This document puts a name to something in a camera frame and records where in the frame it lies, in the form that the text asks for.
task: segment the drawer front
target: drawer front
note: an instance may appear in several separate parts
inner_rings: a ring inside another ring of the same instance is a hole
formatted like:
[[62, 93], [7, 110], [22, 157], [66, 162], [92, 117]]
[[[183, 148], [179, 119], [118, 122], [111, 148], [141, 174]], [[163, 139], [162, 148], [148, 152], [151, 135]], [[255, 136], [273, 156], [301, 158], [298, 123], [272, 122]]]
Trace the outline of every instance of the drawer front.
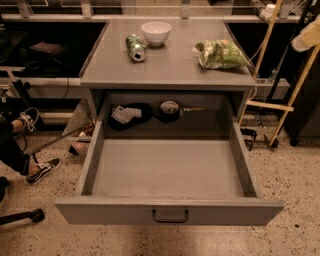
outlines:
[[260, 199], [211, 202], [123, 202], [101, 198], [60, 198], [56, 206], [70, 224], [267, 225], [282, 202]]

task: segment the wooden stand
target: wooden stand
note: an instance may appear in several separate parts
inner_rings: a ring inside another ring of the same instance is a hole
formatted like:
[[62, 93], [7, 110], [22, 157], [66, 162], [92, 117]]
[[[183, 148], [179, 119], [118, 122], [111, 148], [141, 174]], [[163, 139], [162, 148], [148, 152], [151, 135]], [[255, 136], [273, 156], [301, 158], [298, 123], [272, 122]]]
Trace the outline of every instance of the wooden stand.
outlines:
[[[320, 44], [316, 45], [313, 48], [313, 51], [312, 51], [312, 53], [311, 53], [311, 55], [310, 55], [310, 57], [308, 59], [308, 62], [305, 65], [305, 67], [303, 69], [303, 72], [302, 72], [302, 74], [301, 74], [301, 76], [300, 76], [300, 78], [299, 78], [299, 80], [297, 82], [297, 85], [296, 85], [294, 91], [292, 92], [292, 95], [291, 95], [291, 97], [290, 97], [290, 99], [288, 101], [288, 104], [286, 106], [285, 105], [279, 105], [279, 104], [269, 104], [269, 103], [263, 103], [263, 102], [254, 102], [254, 101], [251, 101], [251, 100], [248, 100], [246, 102], [246, 106], [247, 105], [259, 106], [259, 107], [272, 108], [272, 109], [278, 109], [278, 110], [283, 110], [284, 111], [284, 113], [282, 114], [282, 116], [280, 118], [279, 124], [278, 124], [278, 126], [277, 126], [277, 128], [276, 128], [276, 130], [275, 130], [275, 132], [273, 134], [272, 139], [270, 141], [268, 141], [268, 144], [269, 144], [268, 146], [270, 146], [270, 147], [274, 146], [274, 142], [276, 140], [276, 137], [277, 137], [277, 135], [278, 135], [278, 133], [279, 133], [279, 131], [280, 131], [280, 129], [281, 129], [281, 127], [282, 127], [287, 115], [288, 115], [288, 113], [290, 111], [294, 110], [293, 107], [292, 107], [292, 104], [294, 103], [294, 101], [295, 101], [295, 99], [296, 99], [296, 97], [297, 97], [297, 95], [298, 95], [298, 93], [299, 93], [299, 91], [300, 91], [300, 89], [301, 89], [301, 87], [302, 87], [302, 85], [303, 85], [303, 83], [304, 83], [304, 81], [305, 81], [305, 79], [306, 79], [306, 77], [307, 77], [312, 65], [313, 65], [313, 62], [316, 59], [316, 57], [317, 57], [317, 55], [319, 53], [319, 50], [320, 50]], [[242, 116], [241, 116], [240, 121], [239, 121], [240, 125], [241, 125], [244, 113], [245, 113], [245, 108], [244, 108], [244, 111], [243, 111]]]
[[[268, 27], [268, 30], [266, 32], [266, 36], [263, 40], [263, 44], [262, 44], [262, 47], [261, 47], [261, 51], [260, 51], [260, 55], [259, 55], [259, 58], [258, 58], [258, 61], [257, 61], [257, 64], [256, 64], [256, 68], [253, 72], [253, 78], [256, 79], [257, 78], [257, 75], [258, 75], [258, 72], [259, 72], [259, 69], [260, 69], [260, 65], [261, 65], [261, 62], [262, 62], [262, 59], [263, 59], [263, 56], [265, 54], [265, 50], [267, 48], [267, 45], [268, 45], [268, 42], [269, 42], [269, 39], [270, 39], [270, 36], [271, 36], [271, 33], [272, 33], [272, 30], [273, 30], [273, 26], [274, 26], [274, 23], [276, 21], [276, 18], [277, 18], [277, 14], [278, 14], [278, 11], [281, 7], [281, 4], [282, 4], [283, 0], [278, 0], [277, 3], [276, 3], [276, 7], [275, 7], [275, 10], [273, 12], [273, 15], [271, 17], [271, 20], [270, 20], [270, 24], [269, 24], [269, 27]], [[277, 145], [277, 141], [276, 141], [276, 137], [279, 133], [279, 131], [281, 130], [282, 128], [282, 125], [288, 115], [289, 112], [292, 112], [294, 110], [294, 108], [292, 107], [292, 104], [294, 103], [303, 83], [304, 83], [304, 80], [305, 78], [307, 77], [311, 67], [312, 67], [312, 64], [315, 60], [315, 58], [317, 57], [318, 53], [319, 53], [319, 50], [320, 50], [320, 44], [315, 46], [313, 51], [312, 51], [312, 54], [310, 55], [309, 57], [309, 60], [299, 78], [299, 81], [297, 82], [297, 85], [288, 101], [288, 104], [287, 105], [281, 105], [281, 104], [271, 104], [271, 103], [265, 103], [265, 102], [255, 102], [255, 101], [252, 101], [251, 99], [247, 100], [244, 108], [243, 108], [243, 111], [241, 113], [241, 116], [240, 116], [240, 119], [239, 119], [239, 125], [241, 126], [241, 123], [242, 123], [242, 120], [243, 120], [243, 116], [245, 114], [245, 111], [246, 111], [246, 107], [249, 105], [249, 106], [256, 106], [256, 107], [261, 107], [261, 108], [271, 108], [271, 109], [276, 109], [276, 110], [282, 110], [284, 111], [284, 113], [282, 114], [281, 118], [280, 118], [280, 121], [279, 121], [279, 124], [273, 134], [273, 137], [272, 139], [269, 141], [266, 137], [265, 137], [265, 140], [268, 144], [268, 146], [270, 147], [276, 147], [275, 145]]]

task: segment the terrazzo floor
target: terrazzo floor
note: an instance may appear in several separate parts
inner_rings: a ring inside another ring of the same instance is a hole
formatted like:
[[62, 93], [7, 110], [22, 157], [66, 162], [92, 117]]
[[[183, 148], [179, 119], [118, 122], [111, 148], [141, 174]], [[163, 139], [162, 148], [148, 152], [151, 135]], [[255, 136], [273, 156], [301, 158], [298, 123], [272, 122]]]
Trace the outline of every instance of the terrazzo floor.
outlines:
[[[266, 227], [253, 226], [121, 226], [69, 225], [54, 205], [57, 197], [72, 196], [83, 159], [68, 152], [68, 140], [38, 154], [39, 161], [61, 157], [63, 166], [36, 186], [0, 164], [0, 175], [11, 185], [0, 204], [0, 215], [42, 208], [45, 220], [0, 226], [0, 255], [320, 255], [320, 142], [304, 140], [291, 147], [282, 130], [279, 147], [262, 141], [271, 136], [277, 121], [252, 119], [258, 138], [250, 159], [264, 198], [278, 199], [285, 208]], [[27, 137], [28, 149], [54, 139], [57, 132], [35, 132]]]

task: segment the plastic bag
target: plastic bag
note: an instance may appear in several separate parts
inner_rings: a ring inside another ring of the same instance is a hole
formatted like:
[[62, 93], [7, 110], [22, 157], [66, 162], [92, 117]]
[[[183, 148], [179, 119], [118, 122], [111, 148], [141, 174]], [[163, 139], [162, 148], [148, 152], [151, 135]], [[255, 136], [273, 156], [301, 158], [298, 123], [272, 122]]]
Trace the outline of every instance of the plastic bag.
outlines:
[[228, 69], [250, 66], [238, 46], [229, 40], [205, 40], [195, 45], [201, 54], [199, 62], [205, 69]]

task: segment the chair leg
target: chair leg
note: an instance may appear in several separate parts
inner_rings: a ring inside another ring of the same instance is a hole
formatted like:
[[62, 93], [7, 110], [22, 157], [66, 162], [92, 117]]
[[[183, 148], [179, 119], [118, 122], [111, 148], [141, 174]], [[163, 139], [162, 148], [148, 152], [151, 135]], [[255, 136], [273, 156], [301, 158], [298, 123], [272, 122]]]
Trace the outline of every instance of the chair leg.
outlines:
[[32, 212], [21, 212], [17, 214], [0, 217], [0, 225], [8, 224], [26, 218], [30, 218], [33, 223], [38, 223], [44, 220], [45, 216], [42, 209], [36, 209]]
[[[5, 189], [9, 186], [9, 181], [6, 177], [0, 177], [0, 202], [5, 195]], [[17, 214], [0, 217], [0, 225], [8, 224], [14, 221], [30, 218], [33, 223], [38, 223], [44, 220], [44, 212], [42, 209], [36, 209], [32, 212], [21, 212]]]

